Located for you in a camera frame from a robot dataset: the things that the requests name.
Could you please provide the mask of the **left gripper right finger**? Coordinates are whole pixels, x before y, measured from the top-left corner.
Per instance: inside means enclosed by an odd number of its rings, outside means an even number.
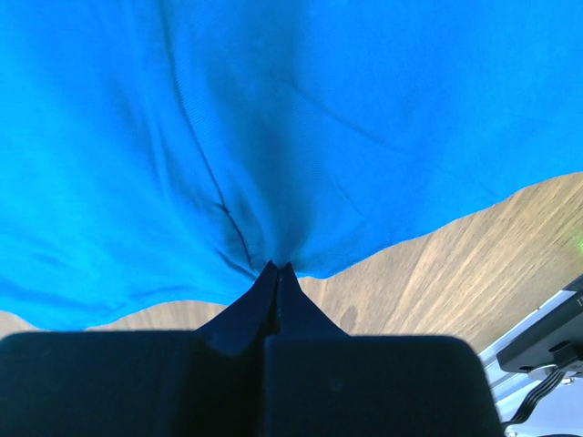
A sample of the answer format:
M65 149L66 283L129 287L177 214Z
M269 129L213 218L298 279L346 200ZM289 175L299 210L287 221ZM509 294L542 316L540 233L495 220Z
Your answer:
M500 436L481 361L449 336L351 336L278 272L264 343L267 436Z

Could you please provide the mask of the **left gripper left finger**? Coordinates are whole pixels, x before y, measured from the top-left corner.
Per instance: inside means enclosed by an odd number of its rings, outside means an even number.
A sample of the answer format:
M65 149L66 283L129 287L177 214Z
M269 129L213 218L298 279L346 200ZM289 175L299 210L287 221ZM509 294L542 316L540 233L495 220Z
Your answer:
M197 330L21 332L1 342L4 436L253 436L278 270Z

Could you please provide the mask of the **blue t shirt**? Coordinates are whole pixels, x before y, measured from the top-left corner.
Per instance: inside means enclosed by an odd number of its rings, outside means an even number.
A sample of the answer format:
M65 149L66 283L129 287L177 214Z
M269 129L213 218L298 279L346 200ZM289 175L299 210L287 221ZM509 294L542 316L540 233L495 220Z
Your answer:
M1 307L326 278L582 169L579 1L4 1Z

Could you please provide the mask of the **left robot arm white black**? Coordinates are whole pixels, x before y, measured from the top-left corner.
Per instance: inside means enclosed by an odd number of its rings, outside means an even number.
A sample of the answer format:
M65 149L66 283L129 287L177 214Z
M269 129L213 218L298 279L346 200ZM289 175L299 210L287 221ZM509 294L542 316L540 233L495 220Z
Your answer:
M582 284L497 355L542 382L501 420L471 347L354 337L267 264L196 330L21 332L1 342L4 436L500 436L582 374Z

